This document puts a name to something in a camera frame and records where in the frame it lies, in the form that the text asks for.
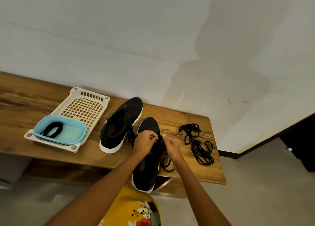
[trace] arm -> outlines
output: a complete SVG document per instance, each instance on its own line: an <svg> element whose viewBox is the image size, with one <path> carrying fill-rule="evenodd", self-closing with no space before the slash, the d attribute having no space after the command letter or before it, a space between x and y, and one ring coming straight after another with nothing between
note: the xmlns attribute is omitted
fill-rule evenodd
<svg viewBox="0 0 315 226"><path fill-rule="evenodd" d="M131 156L59 211L45 226L97 226L134 168L150 152L157 139L153 131L139 133Z"/></svg>
<svg viewBox="0 0 315 226"><path fill-rule="evenodd" d="M198 225L231 226L189 168L180 152L179 146L165 134L163 135L163 139L166 144L168 156L173 160L173 164L183 180L185 191Z"/></svg>

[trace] basket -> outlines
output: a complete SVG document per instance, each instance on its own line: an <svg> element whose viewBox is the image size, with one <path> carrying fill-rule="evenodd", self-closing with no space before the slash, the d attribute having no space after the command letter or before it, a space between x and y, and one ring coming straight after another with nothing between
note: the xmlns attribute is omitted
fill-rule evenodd
<svg viewBox="0 0 315 226"><path fill-rule="evenodd" d="M109 100L110 98L108 96L74 87L71 89L70 95L50 114L69 117L87 125L88 130L86 136L77 144L65 145L50 140L39 139L34 136L33 129L26 132L24 138L77 153L80 146L88 139L96 123L104 113Z"/></svg>

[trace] sneaker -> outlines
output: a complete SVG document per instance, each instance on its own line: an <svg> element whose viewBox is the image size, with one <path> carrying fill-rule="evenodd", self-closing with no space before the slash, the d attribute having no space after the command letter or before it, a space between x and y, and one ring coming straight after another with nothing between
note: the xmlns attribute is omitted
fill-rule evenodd
<svg viewBox="0 0 315 226"><path fill-rule="evenodd" d="M145 118L138 128L137 134L144 130L155 132L159 139L153 144L147 156L134 169L131 183L135 189L144 193L151 193L158 177L160 158L163 152L166 151L166 146L160 134L158 123L154 118Z"/></svg>
<svg viewBox="0 0 315 226"><path fill-rule="evenodd" d="M122 146L128 129L140 119L143 103L139 97L126 101L105 121L100 133L100 149L105 153L115 153Z"/></svg>

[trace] red flower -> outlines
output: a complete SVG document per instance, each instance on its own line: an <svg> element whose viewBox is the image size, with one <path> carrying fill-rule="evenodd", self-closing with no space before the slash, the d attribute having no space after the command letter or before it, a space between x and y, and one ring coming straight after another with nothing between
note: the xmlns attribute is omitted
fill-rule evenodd
<svg viewBox="0 0 315 226"><path fill-rule="evenodd" d="M143 218L141 221L136 223L136 226L152 226L151 219Z"/></svg>

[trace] dark baseboard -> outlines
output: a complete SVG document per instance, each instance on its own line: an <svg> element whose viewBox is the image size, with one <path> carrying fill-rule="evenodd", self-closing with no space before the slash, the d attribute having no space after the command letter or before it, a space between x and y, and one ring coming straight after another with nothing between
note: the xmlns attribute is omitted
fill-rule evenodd
<svg viewBox="0 0 315 226"><path fill-rule="evenodd" d="M229 157L229 158L233 158L233 159L235 159L239 155L238 153L222 151L222 150L218 150L218 152L219 152L219 156Z"/></svg>
<svg viewBox="0 0 315 226"><path fill-rule="evenodd" d="M268 139L266 139L266 140L264 140L264 141L258 143L257 145L255 145L255 146L249 148L248 150L243 151L242 153L237 154L237 153L231 153L231 152L226 152L226 151L219 151L219 155L220 155L220 156L225 156L225 155L221 155L220 152L224 152L223 154L226 154L226 155L232 155L232 154L234 154L234 156L232 156L231 158L233 158L233 159L238 159L238 158L242 157L243 155L246 155L246 154L248 154L249 152L251 152L251 151L253 151L253 150L255 150L255 149L257 149L257 148L263 146L264 144L267 144L268 142L270 142L270 141L272 141L272 140L274 140L274 139L276 139L276 138L278 138L278 137L283 136L284 134L286 134L286 133L288 133L289 131L295 129L296 127L299 127L301 124L305 123L306 121L308 121L309 119L314 118L314 117L315 117L315 113L312 114L312 115L310 115L310 116L308 116L308 117L306 117L306 118L304 118L303 120L301 120L301 121L295 123L294 125L292 125L292 126L286 128L286 129L284 129L283 131L281 131L281 132L275 134L274 136L272 136L272 137L270 137L270 138L268 138Z"/></svg>

